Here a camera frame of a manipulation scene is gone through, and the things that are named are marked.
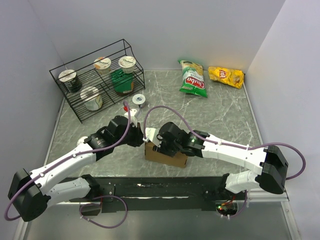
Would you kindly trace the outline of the brown cardboard box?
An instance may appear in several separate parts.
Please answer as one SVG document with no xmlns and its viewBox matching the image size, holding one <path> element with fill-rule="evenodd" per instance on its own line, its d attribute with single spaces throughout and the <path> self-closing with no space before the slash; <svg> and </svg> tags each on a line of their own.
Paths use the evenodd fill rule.
<svg viewBox="0 0 320 240">
<path fill-rule="evenodd" d="M 185 168 L 187 165 L 188 156 L 177 152 L 173 157 L 164 155 L 154 150 L 156 146 L 152 142 L 144 144 L 144 156 L 147 161 L 160 163 L 168 166 Z"/>
</svg>

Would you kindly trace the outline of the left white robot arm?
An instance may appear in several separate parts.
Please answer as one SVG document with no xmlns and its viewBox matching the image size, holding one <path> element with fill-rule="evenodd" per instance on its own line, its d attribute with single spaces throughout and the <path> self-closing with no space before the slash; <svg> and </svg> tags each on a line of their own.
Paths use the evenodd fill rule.
<svg viewBox="0 0 320 240">
<path fill-rule="evenodd" d="M 89 135 L 75 149 L 50 164 L 30 172 L 24 168 L 18 170 L 9 188 L 9 205 L 14 206 L 18 218 L 30 222 L 58 203 L 60 189 L 81 190 L 87 201 L 94 201 L 99 195 L 99 188 L 92 177 L 80 177 L 78 183 L 69 181 L 65 187 L 61 181 L 76 170 L 110 155 L 117 146 L 139 147 L 143 142 L 137 118 L 134 115 L 117 115 L 107 126 Z"/>
</svg>

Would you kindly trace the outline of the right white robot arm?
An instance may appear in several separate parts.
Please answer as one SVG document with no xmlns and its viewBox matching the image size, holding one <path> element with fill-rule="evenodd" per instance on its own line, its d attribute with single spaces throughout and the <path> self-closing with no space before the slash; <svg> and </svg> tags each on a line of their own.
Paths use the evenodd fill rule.
<svg viewBox="0 0 320 240">
<path fill-rule="evenodd" d="M 156 152 L 169 157 L 181 153 L 188 157 L 216 159 L 245 168 L 243 172 L 223 176 L 222 184 L 218 187 L 218 193 L 223 199 L 228 200 L 239 192 L 257 188 L 276 195 L 284 193 L 289 164 L 275 145 L 251 149 L 207 132 L 186 132 L 173 122 L 167 122 L 161 128 L 148 127 L 145 135 L 155 145 Z"/>
</svg>

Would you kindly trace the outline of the small white yogurt cup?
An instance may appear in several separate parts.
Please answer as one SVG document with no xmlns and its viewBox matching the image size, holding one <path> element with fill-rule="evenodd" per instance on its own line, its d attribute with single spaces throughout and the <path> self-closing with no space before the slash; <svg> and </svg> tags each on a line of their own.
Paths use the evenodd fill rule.
<svg viewBox="0 0 320 240">
<path fill-rule="evenodd" d="M 135 94 L 132 97 L 132 102 L 138 106 L 139 109 L 142 109 L 146 104 L 146 97 L 143 94 Z"/>
</svg>

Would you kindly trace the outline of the dark tin can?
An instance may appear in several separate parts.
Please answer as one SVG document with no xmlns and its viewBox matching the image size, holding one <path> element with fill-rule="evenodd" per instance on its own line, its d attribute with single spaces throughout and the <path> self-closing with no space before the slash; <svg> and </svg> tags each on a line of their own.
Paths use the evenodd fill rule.
<svg viewBox="0 0 320 240">
<path fill-rule="evenodd" d="M 88 138 L 87 136 L 80 137 L 76 142 L 76 146 L 79 146 L 80 144 L 83 144 L 87 138 Z"/>
</svg>

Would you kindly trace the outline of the white cup lower rack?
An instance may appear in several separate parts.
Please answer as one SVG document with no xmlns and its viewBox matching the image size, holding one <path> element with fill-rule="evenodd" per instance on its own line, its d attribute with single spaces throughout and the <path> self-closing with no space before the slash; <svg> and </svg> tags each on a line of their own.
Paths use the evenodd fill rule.
<svg viewBox="0 0 320 240">
<path fill-rule="evenodd" d="M 97 87 L 89 86 L 81 90 L 80 98 L 86 109 L 89 111 L 97 111 L 103 105 L 100 90 Z"/>
</svg>

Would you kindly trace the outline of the green snack bag in rack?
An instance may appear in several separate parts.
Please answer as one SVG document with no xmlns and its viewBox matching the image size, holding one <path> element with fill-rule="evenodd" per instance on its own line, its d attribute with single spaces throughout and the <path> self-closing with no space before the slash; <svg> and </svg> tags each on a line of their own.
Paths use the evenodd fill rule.
<svg viewBox="0 0 320 240">
<path fill-rule="evenodd" d="M 120 96 L 131 94 L 134 90 L 134 80 L 132 73 L 125 73 L 122 69 L 111 73 L 111 82 L 115 92 Z"/>
</svg>

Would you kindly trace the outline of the green Chuba chips bag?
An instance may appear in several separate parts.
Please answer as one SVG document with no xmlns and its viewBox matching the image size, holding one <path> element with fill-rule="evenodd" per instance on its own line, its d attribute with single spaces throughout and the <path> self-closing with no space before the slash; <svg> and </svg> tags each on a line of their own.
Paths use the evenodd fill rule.
<svg viewBox="0 0 320 240">
<path fill-rule="evenodd" d="M 182 68 L 180 92 L 207 98 L 203 66 L 187 60 L 178 61 Z"/>
</svg>

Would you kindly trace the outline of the Chobani yogurt cup on rack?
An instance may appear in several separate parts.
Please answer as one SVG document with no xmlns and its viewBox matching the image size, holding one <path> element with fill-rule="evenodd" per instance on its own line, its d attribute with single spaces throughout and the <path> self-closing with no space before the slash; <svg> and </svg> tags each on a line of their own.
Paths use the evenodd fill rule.
<svg viewBox="0 0 320 240">
<path fill-rule="evenodd" d="M 123 56 L 118 60 L 118 65 L 125 74 L 131 74 L 134 72 L 136 65 L 136 59 L 133 56 Z"/>
</svg>

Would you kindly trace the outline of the orange yogurt cup on rack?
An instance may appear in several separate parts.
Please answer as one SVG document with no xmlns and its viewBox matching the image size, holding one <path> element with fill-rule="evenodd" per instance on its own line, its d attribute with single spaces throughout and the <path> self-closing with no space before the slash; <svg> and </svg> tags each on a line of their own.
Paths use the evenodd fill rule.
<svg viewBox="0 0 320 240">
<path fill-rule="evenodd" d="M 110 66 L 112 61 L 108 57 L 98 57 L 94 60 L 93 66 L 101 75 L 110 73 Z"/>
</svg>

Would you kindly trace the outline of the dark yogurt cup on rack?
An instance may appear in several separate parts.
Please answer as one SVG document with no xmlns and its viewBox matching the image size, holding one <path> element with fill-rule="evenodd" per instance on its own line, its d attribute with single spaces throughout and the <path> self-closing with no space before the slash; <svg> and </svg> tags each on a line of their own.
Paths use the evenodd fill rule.
<svg viewBox="0 0 320 240">
<path fill-rule="evenodd" d="M 76 93 L 82 88 L 82 83 L 78 78 L 76 71 L 67 69 L 62 71 L 58 79 L 62 82 L 70 93 Z"/>
</svg>

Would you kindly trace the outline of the yellow Lays chips bag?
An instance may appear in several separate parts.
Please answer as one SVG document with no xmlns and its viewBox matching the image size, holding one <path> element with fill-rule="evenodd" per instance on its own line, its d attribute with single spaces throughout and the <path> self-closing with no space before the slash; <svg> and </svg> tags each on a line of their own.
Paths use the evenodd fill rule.
<svg viewBox="0 0 320 240">
<path fill-rule="evenodd" d="M 245 76 L 242 70 L 217 66 L 209 66 L 208 75 L 212 81 L 220 82 L 237 89 L 242 88 Z"/>
</svg>

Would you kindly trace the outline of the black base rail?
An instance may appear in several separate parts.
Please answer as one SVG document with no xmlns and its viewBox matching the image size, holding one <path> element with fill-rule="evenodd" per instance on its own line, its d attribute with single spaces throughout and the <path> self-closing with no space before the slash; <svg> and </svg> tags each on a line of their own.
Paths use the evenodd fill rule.
<svg viewBox="0 0 320 240">
<path fill-rule="evenodd" d="M 242 201 L 245 193 L 224 188 L 224 176 L 195 177 L 95 177 L 98 190 L 73 202 L 93 202 L 103 196 L 102 212 L 193 210 L 215 211 L 219 202 Z"/>
</svg>

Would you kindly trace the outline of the aluminium extrusion rail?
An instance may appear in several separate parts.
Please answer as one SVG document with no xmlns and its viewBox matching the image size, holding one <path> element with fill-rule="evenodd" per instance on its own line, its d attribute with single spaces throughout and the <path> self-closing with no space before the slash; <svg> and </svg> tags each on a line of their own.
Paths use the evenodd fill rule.
<svg viewBox="0 0 320 240">
<path fill-rule="evenodd" d="M 289 197 L 286 192 L 282 194 L 273 194 L 262 189 L 252 189 L 247 193 L 250 202 L 288 202 Z"/>
</svg>

